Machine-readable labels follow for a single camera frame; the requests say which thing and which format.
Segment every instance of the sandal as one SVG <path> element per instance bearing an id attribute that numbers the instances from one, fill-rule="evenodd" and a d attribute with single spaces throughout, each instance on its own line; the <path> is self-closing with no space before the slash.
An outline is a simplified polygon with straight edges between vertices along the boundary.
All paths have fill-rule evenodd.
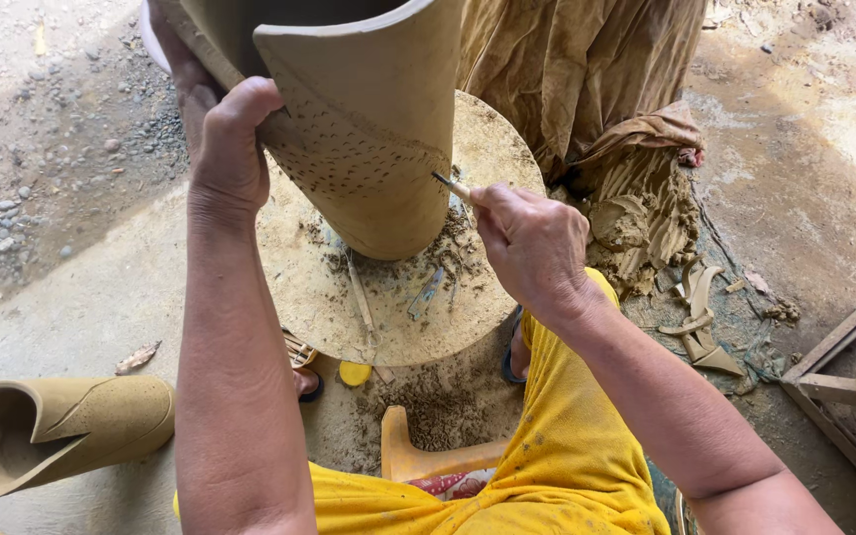
<path id="1" fill-rule="evenodd" d="M 322 396 L 322 390 L 325 387 L 325 383 L 322 381 L 322 375 L 316 373 L 315 371 L 310 370 L 316 377 L 319 377 L 319 386 L 316 386 L 316 389 L 311 392 L 306 392 L 302 396 L 300 396 L 300 403 L 312 403 Z"/>
<path id="2" fill-rule="evenodd" d="M 500 373 L 504 376 L 504 380 L 508 383 L 527 383 L 527 378 L 523 379 L 517 377 L 513 371 L 511 371 L 511 344 L 514 341 L 514 335 L 517 333 L 517 328 L 520 326 L 520 319 L 524 315 L 524 309 L 520 305 L 517 305 L 515 309 L 515 320 L 514 320 L 514 328 L 511 329 L 511 342 L 508 343 L 507 349 L 504 349 L 504 356 L 500 359 Z"/>

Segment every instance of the clay vase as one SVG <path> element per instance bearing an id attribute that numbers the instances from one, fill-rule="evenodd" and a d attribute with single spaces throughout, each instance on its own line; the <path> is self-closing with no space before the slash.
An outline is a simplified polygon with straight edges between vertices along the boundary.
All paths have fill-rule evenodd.
<path id="1" fill-rule="evenodd" d="M 271 76 L 286 103 L 259 129 L 339 237 L 398 260 L 441 231 L 462 0 L 164 0 L 222 84 Z"/>
<path id="2" fill-rule="evenodd" d="M 0 381 L 0 496 L 139 459 L 174 434 L 156 377 Z"/>

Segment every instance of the small stone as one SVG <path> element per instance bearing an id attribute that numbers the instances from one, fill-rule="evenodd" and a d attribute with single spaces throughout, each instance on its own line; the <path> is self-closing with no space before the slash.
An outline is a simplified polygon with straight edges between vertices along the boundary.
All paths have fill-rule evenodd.
<path id="1" fill-rule="evenodd" d="M 15 238 L 6 238 L 0 242 L 0 252 L 6 252 L 15 243 Z"/>

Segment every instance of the potter's wheel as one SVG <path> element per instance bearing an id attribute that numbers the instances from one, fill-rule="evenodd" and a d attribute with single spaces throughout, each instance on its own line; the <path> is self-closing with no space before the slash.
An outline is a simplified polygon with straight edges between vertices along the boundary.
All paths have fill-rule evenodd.
<path id="1" fill-rule="evenodd" d="M 471 209 L 452 197 L 445 231 L 419 255 L 396 262 L 353 256 L 382 337 L 370 347 L 338 234 L 272 158 L 268 163 L 270 201 L 257 221 L 264 273 L 279 322 L 321 352 L 376 366 L 422 364 L 469 347 L 514 309 L 487 263 Z M 453 163 L 468 186 L 507 182 L 544 191 L 534 158 L 510 123 L 460 91 Z M 408 309 L 438 267 L 445 276 L 413 319 Z"/>

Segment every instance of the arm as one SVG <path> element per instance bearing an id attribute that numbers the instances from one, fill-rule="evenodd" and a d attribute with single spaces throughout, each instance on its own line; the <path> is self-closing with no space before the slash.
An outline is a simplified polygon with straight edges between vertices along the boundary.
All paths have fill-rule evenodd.
<path id="1" fill-rule="evenodd" d="M 580 213 L 501 185 L 472 199 L 501 285 L 580 355 L 708 533 L 840 532 L 735 407 L 586 276 Z"/>
<path id="2" fill-rule="evenodd" d="M 255 223 L 269 175 L 254 129 L 282 106 L 272 81 L 219 88 L 151 2 L 191 160 L 178 370 L 184 533 L 315 533 L 303 421 Z"/>

